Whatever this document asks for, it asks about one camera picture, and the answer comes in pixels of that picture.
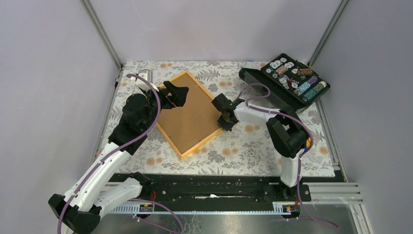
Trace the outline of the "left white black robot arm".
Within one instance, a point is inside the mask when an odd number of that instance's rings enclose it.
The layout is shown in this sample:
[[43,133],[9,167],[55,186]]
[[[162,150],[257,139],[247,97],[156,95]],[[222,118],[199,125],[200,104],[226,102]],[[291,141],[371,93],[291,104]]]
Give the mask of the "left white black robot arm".
[[177,87],[170,81],[164,87],[154,87],[144,81],[141,93],[126,99],[119,124],[114,128],[101,154],[73,187],[62,195],[54,194],[48,204],[58,218],[57,232],[72,230],[89,234],[100,220],[114,208],[131,199],[153,197],[151,180],[137,172],[114,188],[101,193],[118,168],[147,139],[163,109],[182,107],[188,87]]

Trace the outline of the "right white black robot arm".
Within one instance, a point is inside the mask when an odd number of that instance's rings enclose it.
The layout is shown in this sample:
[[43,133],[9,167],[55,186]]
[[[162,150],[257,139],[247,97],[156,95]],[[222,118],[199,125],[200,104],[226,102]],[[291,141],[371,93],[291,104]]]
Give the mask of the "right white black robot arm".
[[212,105],[221,113],[217,125],[225,131],[231,131],[239,122],[266,127],[275,150],[282,156],[280,196],[293,200],[299,194],[299,157],[310,137],[299,118],[280,109],[248,104],[241,98],[231,101],[224,94],[215,97]]

